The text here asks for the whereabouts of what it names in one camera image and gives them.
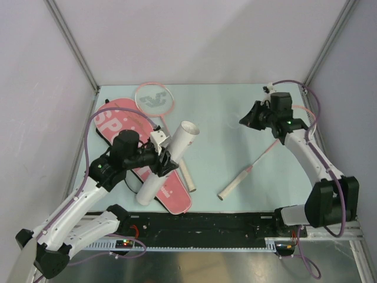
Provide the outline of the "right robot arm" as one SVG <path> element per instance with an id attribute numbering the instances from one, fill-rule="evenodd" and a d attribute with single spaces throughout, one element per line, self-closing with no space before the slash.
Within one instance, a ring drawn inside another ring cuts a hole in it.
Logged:
<path id="1" fill-rule="evenodd" d="M 239 123 L 259 131 L 271 129 L 273 137 L 297 159 L 312 185 L 305 204 L 278 210 L 280 217 L 272 222 L 275 234 L 286 236 L 296 225 L 320 228 L 356 219 L 358 180 L 345 176 L 331 164 L 309 136 L 309 126 L 293 116 L 289 93 L 275 92 L 265 100 L 255 101 Z"/>

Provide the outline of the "translucent shuttlecock tube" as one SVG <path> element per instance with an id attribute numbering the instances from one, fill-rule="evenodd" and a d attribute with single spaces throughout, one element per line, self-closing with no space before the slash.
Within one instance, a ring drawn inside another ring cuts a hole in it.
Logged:
<path id="1" fill-rule="evenodd" d="M 185 151 L 199 135 L 199 128 L 190 121 L 182 121 L 173 134 L 167 148 L 161 151 L 162 164 L 158 166 L 157 173 L 151 173 L 136 195 L 139 204 L 147 206 L 163 187 L 173 170 L 179 167 Z"/>

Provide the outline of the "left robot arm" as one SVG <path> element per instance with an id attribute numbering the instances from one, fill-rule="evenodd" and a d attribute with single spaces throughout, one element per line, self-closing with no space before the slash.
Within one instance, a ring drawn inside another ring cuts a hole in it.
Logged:
<path id="1" fill-rule="evenodd" d="M 185 148 L 176 135 L 168 137 L 160 129 L 152 131 L 144 144 L 134 130 L 119 132 L 108 150 L 87 165 L 81 186 L 42 225 L 17 233 L 18 245 L 24 249 L 34 242 L 34 266 L 46 279 L 57 276 L 78 251 L 92 242 L 111 234 L 125 235 L 130 230 L 130 216 L 120 205 L 109 206 L 97 219 L 76 229 L 74 226 L 89 209 L 122 182 L 129 170 L 146 166 L 152 174 L 138 196 L 140 203 L 149 202 L 178 168 Z"/>

